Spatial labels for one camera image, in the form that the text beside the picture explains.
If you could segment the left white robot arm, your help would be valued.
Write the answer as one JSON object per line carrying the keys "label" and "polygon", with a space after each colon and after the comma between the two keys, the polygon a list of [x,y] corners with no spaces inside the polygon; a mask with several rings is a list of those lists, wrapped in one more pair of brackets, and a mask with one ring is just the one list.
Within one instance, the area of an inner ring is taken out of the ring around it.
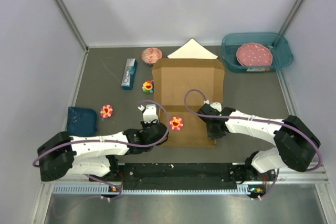
{"label": "left white robot arm", "polygon": [[57,133],[37,150],[33,166],[43,182],[72,175],[104,177],[119,173],[116,156],[138,155],[167,141],[167,127],[155,120],[142,128],[105,136],[80,137]]}

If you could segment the brown cardboard box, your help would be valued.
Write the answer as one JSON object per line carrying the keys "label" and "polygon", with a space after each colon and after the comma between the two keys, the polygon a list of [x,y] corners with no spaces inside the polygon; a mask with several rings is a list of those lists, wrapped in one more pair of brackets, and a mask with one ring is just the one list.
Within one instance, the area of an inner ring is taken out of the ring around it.
{"label": "brown cardboard box", "polygon": [[164,107],[160,122],[169,126],[174,116],[182,118],[179,131],[169,130],[165,147],[214,148],[206,124],[195,113],[205,100],[223,102],[225,69],[217,59],[160,59],[152,68],[154,100]]}

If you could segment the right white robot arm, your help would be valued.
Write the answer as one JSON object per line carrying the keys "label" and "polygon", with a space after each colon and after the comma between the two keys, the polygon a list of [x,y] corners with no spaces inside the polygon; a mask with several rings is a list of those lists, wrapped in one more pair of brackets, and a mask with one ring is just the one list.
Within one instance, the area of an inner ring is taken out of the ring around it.
{"label": "right white robot arm", "polygon": [[306,172],[321,143],[296,116],[286,119],[266,119],[248,115],[232,108],[221,111],[205,103],[198,117],[206,123],[209,138],[221,138],[226,133],[243,134],[272,144],[266,151],[256,151],[246,159],[246,165],[259,173],[288,167]]}

